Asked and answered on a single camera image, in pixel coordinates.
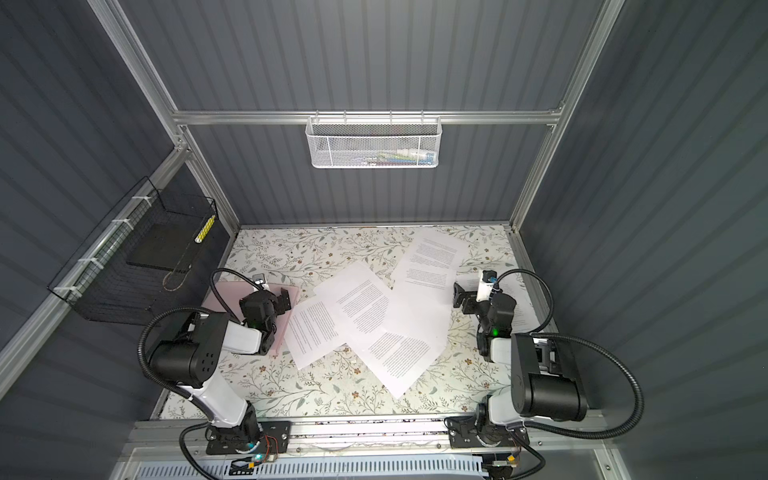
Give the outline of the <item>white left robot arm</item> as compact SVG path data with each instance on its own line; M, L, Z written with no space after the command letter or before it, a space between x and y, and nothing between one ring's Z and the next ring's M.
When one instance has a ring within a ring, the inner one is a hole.
M148 377L190 401L206 417L209 441L226 452L251 453L266 439L252 404L220 374L221 354L265 356L278 333L278 317L291 309L287 290L255 290L238 301L242 319L228 309L180 307L159 315L167 328L141 348Z

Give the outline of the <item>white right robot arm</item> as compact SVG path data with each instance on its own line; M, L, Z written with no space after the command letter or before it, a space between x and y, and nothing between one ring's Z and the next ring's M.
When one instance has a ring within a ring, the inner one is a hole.
M486 395L472 415L444 420L452 447L512 445L513 435L527 437L517 423L534 417L556 422L586 417L588 403L571 347L514 332L514 298L493 294L489 282L472 290L456 282L453 306L477 318L478 352L490 363L509 366L510 384Z

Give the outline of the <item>pink file folder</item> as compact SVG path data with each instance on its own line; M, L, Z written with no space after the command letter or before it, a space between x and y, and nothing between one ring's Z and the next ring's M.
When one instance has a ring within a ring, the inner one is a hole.
M298 304L300 289L290 285L265 284L261 285L262 290L279 294L280 289L286 289L290 294L292 307ZM278 312L276 318L277 330L275 332L262 332L257 329L247 327L243 322L243 314L239 307L239 300L250 293L260 290L245 281L218 281L216 290L219 296L211 291L203 301L202 306L217 312L228 312L231 310L238 324L241 327L230 327L225 335L225 348L231 353L243 355L262 355L277 357L282 348L284 335L291 310L288 312Z

